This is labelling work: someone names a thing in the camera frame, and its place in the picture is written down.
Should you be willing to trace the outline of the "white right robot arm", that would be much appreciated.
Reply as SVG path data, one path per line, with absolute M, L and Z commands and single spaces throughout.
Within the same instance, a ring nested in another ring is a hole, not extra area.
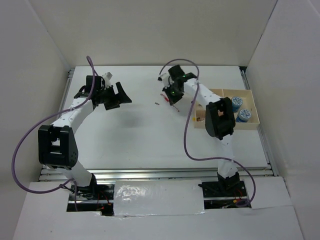
M 232 110 L 232 100 L 213 93 L 199 81 L 199 73 L 185 73 L 180 65 L 171 67 L 168 72 L 160 72 L 158 80 L 163 83 L 162 91 L 173 106 L 184 94 L 193 96 L 183 134 L 183 147 L 188 158 L 194 161 L 218 160 L 218 190 L 223 196 L 230 196 L 240 183 L 237 163 L 233 160 L 232 137 L 236 120 Z M 216 140 L 224 156 L 195 158 L 187 150 L 187 131 L 191 113 L 198 103 L 205 109 L 204 126 L 207 134 Z

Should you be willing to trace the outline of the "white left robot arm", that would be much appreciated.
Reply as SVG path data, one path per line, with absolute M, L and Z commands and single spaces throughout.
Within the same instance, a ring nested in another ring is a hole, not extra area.
M 38 129 L 39 162 L 50 169 L 55 169 L 67 179 L 74 179 L 77 192 L 86 199 L 98 196 L 100 189 L 94 174 L 80 163 L 79 150 L 75 133 L 96 107 L 104 105 L 106 110 L 129 104 L 132 100 L 125 93 L 120 82 L 110 83 L 112 74 L 86 76 L 86 83 L 74 96 L 67 112 L 50 125 Z

